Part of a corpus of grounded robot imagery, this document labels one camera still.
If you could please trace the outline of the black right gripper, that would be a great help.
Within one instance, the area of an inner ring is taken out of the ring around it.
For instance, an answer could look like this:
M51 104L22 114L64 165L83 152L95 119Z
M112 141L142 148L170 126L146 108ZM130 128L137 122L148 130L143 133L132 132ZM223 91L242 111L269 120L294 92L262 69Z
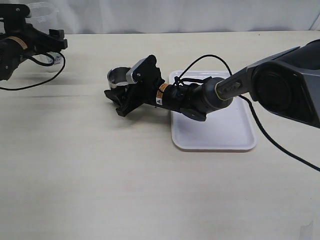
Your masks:
M118 106L116 112L119 116L125 117L143 104L156 104L156 93L165 81L162 79L160 68L157 67L155 55L139 60L125 77L127 86L104 91L105 96Z

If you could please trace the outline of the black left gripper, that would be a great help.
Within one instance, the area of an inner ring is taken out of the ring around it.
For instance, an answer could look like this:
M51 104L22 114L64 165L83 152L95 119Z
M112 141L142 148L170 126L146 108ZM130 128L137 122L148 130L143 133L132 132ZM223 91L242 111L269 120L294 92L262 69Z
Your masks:
M63 29L49 29L49 34L46 34L33 29L33 26L26 22L26 18L30 17L30 8L25 4L0 4L0 21L4 24L4 33L0 34L1 53L9 48L5 41L9 37L19 38L18 45L23 50L27 49L33 53L60 53L67 49L68 40Z

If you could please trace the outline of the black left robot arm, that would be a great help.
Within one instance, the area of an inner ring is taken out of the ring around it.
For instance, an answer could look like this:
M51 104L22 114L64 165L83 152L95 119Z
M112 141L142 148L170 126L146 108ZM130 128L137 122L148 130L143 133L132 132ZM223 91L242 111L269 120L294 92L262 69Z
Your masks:
M26 60L50 67L54 64L51 53L58 54L68 47L62 29L49 29L44 33L26 19L31 15L25 4L2 3L0 22L4 32L0 34L0 79L9 80L15 69Z

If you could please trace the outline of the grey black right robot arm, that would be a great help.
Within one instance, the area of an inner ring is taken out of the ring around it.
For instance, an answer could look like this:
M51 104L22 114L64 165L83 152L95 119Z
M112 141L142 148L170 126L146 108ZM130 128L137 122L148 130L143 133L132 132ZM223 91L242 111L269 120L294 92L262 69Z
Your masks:
M125 117L143 104L204 122L207 115L250 94L265 110L312 127L320 125L320 42L314 40L257 61L227 78L177 76L166 83L154 55L116 77L121 83L105 90Z

